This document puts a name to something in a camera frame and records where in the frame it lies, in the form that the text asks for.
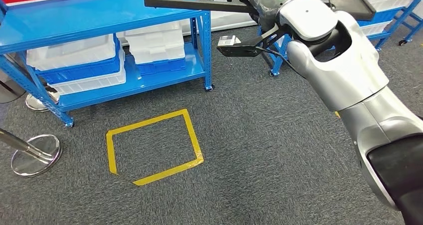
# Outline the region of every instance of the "blue metal shelf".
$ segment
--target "blue metal shelf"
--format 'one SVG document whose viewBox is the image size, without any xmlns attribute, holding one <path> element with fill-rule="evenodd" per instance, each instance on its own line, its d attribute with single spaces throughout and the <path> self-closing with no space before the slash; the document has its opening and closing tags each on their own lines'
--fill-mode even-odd
<svg viewBox="0 0 423 225">
<path fill-rule="evenodd" d="M 0 54 L 196 17 L 200 10 L 145 7 L 144 0 L 47 0 L 9 6 Z"/>
<path fill-rule="evenodd" d="M 412 37 L 421 28 L 423 28 L 423 19 L 420 18 L 418 15 L 416 15 L 415 13 L 412 12 L 416 8 L 416 6 L 419 4 L 419 2 L 421 2 L 422 0 L 415 0 L 415 1 L 417 1 L 417 3 L 412 3 L 408 8 L 402 9 L 403 16 L 404 16 L 404 14 L 406 14 L 406 15 L 408 14 L 408 16 L 410 16 L 411 18 L 413 18 L 417 22 L 417 25 L 416 26 L 412 26 L 412 25 L 408 24 L 407 22 L 403 21 L 403 25 L 405 27 L 407 27 L 408 29 L 410 29 L 410 33 L 404 38 L 404 41 L 405 42 L 412 41 Z"/>
<path fill-rule="evenodd" d="M 143 75 L 141 79 L 139 71 L 135 65 L 134 57 L 132 55 L 128 55 L 126 56 L 125 61 L 126 83 L 63 95 L 59 100 L 59 108 L 63 111 L 74 110 L 112 99 L 122 98 L 152 89 L 204 77 L 206 72 L 203 70 L 202 59 L 198 51 L 194 49 L 192 43 L 185 44 L 185 53 L 186 68 L 184 70 Z"/>
<path fill-rule="evenodd" d="M 394 33 L 395 30 L 397 30 L 398 27 L 400 27 L 401 24 L 404 24 L 405 26 L 407 26 L 408 24 L 405 23 L 406 18 L 410 15 L 412 18 L 416 19 L 415 14 L 413 14 L 413 10 L 416 8 L 416 6 L 420 3 L 420 1 L 422 0 L 414 0 L 413 2 L 411 2 L 411 4 L 407 7 L 407 8 L 402 8 L 403 14 L 400 17 L 394 17 L 397 21 L 391 26 L 391 28 L 389 29 L 389 33 L 392 34 Z M 411 37 L 417 33 L 417 31 L 419 29 L 421 29 L 423 27 L 423 20 L 418 20 L 416 19 L 419 24 L 416 27 L 411 28 L 411 33 L 405 37 L 405 41 L 411 41 Z M 379 43 L 376 45 L 377 49 L 380 49 L 382 47 L 382 45 L 385 44 L 385 42 L 387 41 L 388 37 L 382 38 Z"/>
<path fill-rule="evenodd" d="M 67 111 L 105 102 L 124 96 L 204 78 L 204 87 L 212 89 L 211 19 L 209 11 L 144 7 L 144 0 L 48 0 L 15 6 L 6 6 L 0 17 L 0 69 L 22 88 L 39 99 L 66 126 L 73 126 Z M 185 70 L 144 75 L 141 79 L 132 56 L 125 62 L 125 84 L 63 95 L 56 104 L 47 94 L 34 72 L 25 65 L 29 75 L 10 59 L 7 53 L 18 52 L 26 61 L 23 51 L 116 33 L 140 27 L 190 19 L 191 42 L 185 45 Z M 203 56 L 198 52 L 197 28 Z"/>
</svg>

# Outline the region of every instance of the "gray carpet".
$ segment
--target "gray carpet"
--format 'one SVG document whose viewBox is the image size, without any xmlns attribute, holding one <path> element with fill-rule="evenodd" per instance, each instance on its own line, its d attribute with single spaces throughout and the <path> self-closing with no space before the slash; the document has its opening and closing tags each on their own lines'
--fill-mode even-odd
<svg viewBox="0 0 423 225">
<path fill-rule="evenodd" d="M 213 34 L 247 39 L 249 27 Z M 381 51 L 391 89 L 423 114 L 423 33 L 405 47 L 401 28 Z M 401 225 L 360 174 L 342 122 L 287 67 L 268 76 L 262 56 L 213 49 L 213 83 L 201 79 L 72 111 L 74 128 L 51 113 L 11 103 L 3 127 L 21 138 L 55 134 L 64 146 L 47 173 L 23 179 L 1 144 L 0 224 L 5 225 Z M 187 108 L 205 162 L 137 187 L 134 179 L 194 158 L 181 117 L 115 136 L 120 176 L 108 171 L 108 130 Z"/>
</svg>

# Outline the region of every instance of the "yellow floor tape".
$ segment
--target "yellow floor tape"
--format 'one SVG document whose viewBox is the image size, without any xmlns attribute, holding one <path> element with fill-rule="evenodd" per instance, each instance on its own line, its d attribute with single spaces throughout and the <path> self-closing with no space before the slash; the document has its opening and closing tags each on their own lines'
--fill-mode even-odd
<svg viewBox="0 0 423 225">
<path fill-rule="evenodd" d="M 135 123 L 135 124 L 131 124 L 131 125 L 127 125 L 127 126 L 124 126 L 124 127 L 121 127 L 121 128 L 112 129 L 112 130 L 107 131 L 107 133 L 106 133 L 107 157 L 109 159 L 109 170 L 110 170 L 110 172 L 118 175 L 117 167 L 116 167 L 116 159 L 115 159 L 115 149 L 114 149 L 114 146 L 113 146 L 113 135 L 120 134 L 120 133 L 123 133 L 123 132 L 127 132 L 127 131 L 132 130 L 132 129 L 137 129 L 137 128 L 140 128 L 140 127 L 143 127 L 143 126 L 146 126 L 146 125 L 149 125 L 149 124 L 157 123 L 157 122 L 165 120 L 165 119 L 174 118 L 174 117 L 177 117 L 177 116 L 180 116 L 180 115 L 182 115 L 184 117 L 185 124 L 186 124 L 187 129 L 188 129 L 188 134 L 190 136 L 191 143 L 192 143 L 193 149 L 194 149 L 194 153 L 196 155 L 196 159 L 193 160 L 193 161 L 187 162 L 185 164 L 176 166 L 174 168 L 165 170 L 163 172 L 153 174 L 153 175 L 150 175 L 148 177 L 139 179 L 137 181 L 134 181 L 133 183 L 135 185 L 142 186 L 142 185 L 157 181 L 159 179 L 165 178 L 167 176 L 170 176 L 170 175 L 182 172 L 184 170 L 193 168 L 193 167 L 197 166 L 198 164 L 201 164 L 202 162 L 204 162 L 204 158 L 203 158 L 203 155 L 201 153 L 201 149 L 200 149 L 200 146 L 198 144 L 196 133 L 194 131 L 190 115 L 188 114 L 188 110 L 187 109 L 181 109 L 179 111 L 175 111 L 175 112 L 172 112 L 172 113 L 169 113 L 169 114 L 161 115 L 161 116 L 156 117 L 156 118 L 144 120 L 144 121 L 141 121 L 141 122 L 138 122 L 138 123 Z"/>
</svg>

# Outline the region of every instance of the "stanchion base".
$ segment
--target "stanchion base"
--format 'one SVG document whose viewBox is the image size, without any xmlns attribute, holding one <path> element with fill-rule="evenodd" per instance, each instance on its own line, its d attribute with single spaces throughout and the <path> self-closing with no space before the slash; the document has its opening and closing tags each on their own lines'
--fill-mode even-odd
<svg viewBox="0 0 423 225">
<path fill-rule="evenodd" d="M 62 146 L 59 140 L 51 134 L 38 135 L 27 142 L 44 153 L 50 154 L 52 159 L 48 162 L 41 161 L 26 152 L 17 150 L 10 164 L 17 175 L 33 177 L 42 174 L 56 163 L 62 153 Z"/>
<path fill-rule="evenodd" d="M 55 103 L 59 101 L 60 94 L 58 92 L 48 91 L 50 97 L 54 100 Z M 32 94 L 28 94 L 25 99 L 25 105 L 32 111 L 45 112 L 48 111 L 48 108 L 45 107 L 41 101 L 35 98 Z"/>
</svg>

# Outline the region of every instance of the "shelf leg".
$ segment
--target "shelf leg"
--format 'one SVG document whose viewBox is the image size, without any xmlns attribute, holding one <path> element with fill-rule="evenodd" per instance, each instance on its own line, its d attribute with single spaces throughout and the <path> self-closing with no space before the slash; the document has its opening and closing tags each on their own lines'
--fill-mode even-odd
<svg viewBox="0 0 423 225">
<path fill-rule="evenodd" d="M 288 46 L 288 42 L 290 42 L 290 41 L 291 41 L 291 38 L 286 34 L 283 38 L 282 45 L 280 47 L 279 47 L 279 45 L 275 45 L 275 47 L 278 49 L 278 52 L 280 54 L 282 54 L 285 58 L 287 58 L 286 57 L 286 48 Z M 282 66 L 282 64 L 283 64 L 282 58 L 279 57 L 279 56 L 276 56 L 276 58 L 274 59 L 273 68 L 270 71 L 273 76 L 280 75 L 279 70 L 280 70 L 280 67 Z"/>
<path fill-rule="evenodd" d="M 197 21 L 200 40 L 201 40 L 201 43 L 202 43 L 201 45 L 203 45 L 203 38 L 204 38 L 203 21 L 201 20 L 200 16 L 196 18 L 196 21 Z"/>
<path fill-rule="evenodd" d="M 273 67 L 275 67 L 275 61 L 276 61 L 276 59 L 277 59 L 277 56 L 276 55 L 274 55 L 274 54 L 268 54 L 269 55 L 269 57 L 272 59 L 272 61 L 273 61 Z"/>
<path fill-rule="evenodd" d="M 195 18 L 190 19 L 190 25 L 191 25 L 191 43 L 193 44 L 194 49 L 198 49 L 197 45 L 197 22 Z"/>
<path fill-rule="evenodd" d="M 200 36 L 202 37 L 201 47 L 203 51 L 203 64 L 204 64 L 204 71 L 206 72 L 204 78 L 204 87 L 206 90 L 213 89 L 212 86 L 212 40 L 211 40 L 211 18 L 210 18 L 210 11 L 206 11 L 203 16 L 203 27 L 202 30 L 200 28 Z"/>
<path fill-rule="evenodd" d="M 257 26 L 257 35 L 261 36 L 261 26 Z"/>
<path fill-rule="evenodd" d="M 410 34 L 408 34 L 407 35 L 407 37 L 405 38 L 405 40 L 406 41 L 408 41 L 408 42 L 410 42 L 411 41 L 411 38 L 421 29 L 421 28 L 423 28 L 423 20 L 422 21 L 420 21 L 419 22 L 419 24 L 416 26 L 416 27 L 414 27 L 412 30 L 411 30 L 411 32 L 410 32 Z"/>
<path fill-rule="evenodd" d="M 0 0 L 0 22 L 3 21 L 4 17 L 6 16 L 8 6 L 3 2 L 3 0 Z"/>
<path fill-rule="evenodd" d="M 28 77 L 26 77 L 21 72 L 22 68 L 17 65 L 17 63 L 9 55 L 6 54 L 0 56 L 0 69 L 28 93 L 32 94 L 35 98 L 40 100 L 43 105 L 47 107 L 53 114 L 55 114 L 61 121 L 63 121 L 67 127 L 73 126 L 73 118 L 69 117 L 66 112 L 63 112 L 59 109 L 59 107 L 47 94 L 47 91 L 45 91 L 44 87 L 37 87 L 36 84 L 34 84 Z M 39 85 L 41 84 L 38 77 L 36 76 L 34 81 Z"/>
<path fill-rule="evenodd" d="M 392 34 L 395 30 L 404 22 L 404 20 L 413 12 L 414 8 L 420 3 L 421 0 L 414 0 L 410 6 L 404 10 L 404 13 L 397 19 L 397 21 L 391 26 L 388 33 Z M 375 46 L 376 48 L 381 48 L 382 45 L 385 44 L 387 38 L 383 38 L 379 41 L 379 43 Z"/>
</svg>

